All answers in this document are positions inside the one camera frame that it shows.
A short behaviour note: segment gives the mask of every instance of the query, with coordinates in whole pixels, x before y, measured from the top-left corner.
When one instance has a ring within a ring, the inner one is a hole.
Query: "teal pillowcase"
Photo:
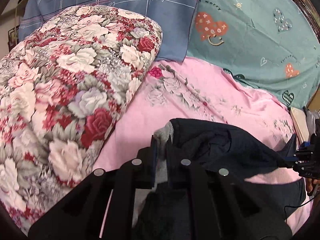
[[[188,56],[302,108],[319,85],[320,45],[292,0],[199,0]]]

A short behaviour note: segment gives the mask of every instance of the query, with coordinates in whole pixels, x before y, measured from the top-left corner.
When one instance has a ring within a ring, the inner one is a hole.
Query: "silver bolt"
[[[183,160],[181,160],[181,164],[184,166],[189,166],[191,164],[191,160],[183,159]]]
[[[140,160],[140,159],[133,159],[133,160],[131,161],[131,163],[132,163],[133,165],[135,165],[135,166],[139,166],[139,165],[142,163],[142,160]]]
[[[96,169],[94,170],[93,174],[96,175],[97,177],[103,175],[104,170],[103,169]]]
[[[221,176],[227,176],[229,174],[229,171],[227,169],[225,169],[225,168],[222,168],[222,169],[219,170],[219,174]]]

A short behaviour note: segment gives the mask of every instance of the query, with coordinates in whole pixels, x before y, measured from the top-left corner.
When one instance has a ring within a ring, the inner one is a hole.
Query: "wooden headboard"
[[[320,26],[319,23],[316,21],[315,13],[312,13],[311,10],[314,10],[316,13],[319,11],[319,8],[316,9],[310,0],[293,0],[294,3],[299,7],[299,9],[302,11],[304,16],[307,18],[308,22],[310,23],[313,31],[315,32],[319,42],[320,42]]]
[[[293,0],[302,11],[320,42],[320,0]],[[313,111],[320,110],[320,89],[314,93],[307,107]]]

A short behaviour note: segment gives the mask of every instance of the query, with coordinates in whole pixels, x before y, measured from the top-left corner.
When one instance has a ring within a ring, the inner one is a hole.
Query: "floral blanket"
[[[161,40],[140,14],[74,6],[0,61],[0,201],[24,233],[91,173]]]

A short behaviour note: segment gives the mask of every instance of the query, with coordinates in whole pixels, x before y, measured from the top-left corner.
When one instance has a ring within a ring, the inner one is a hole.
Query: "pink floral sheet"
[[[0,204],[24,233],[91,173],[161,40],[140,14],[74,6],[0,61]]]
[[[286,107],[273,95],[235,82],[230,74],[199,59],[154,62],[126,113],[101,150],[95,168],[119,168],[150,145],[153,132],[172,118],[194,118],[228,123],[251,133],[279,150],[295,132]],[[248,181],[281,184],[300,179],[292,169],[277,169]],[[309,216],[311,204],[288,219],[296,232]]]

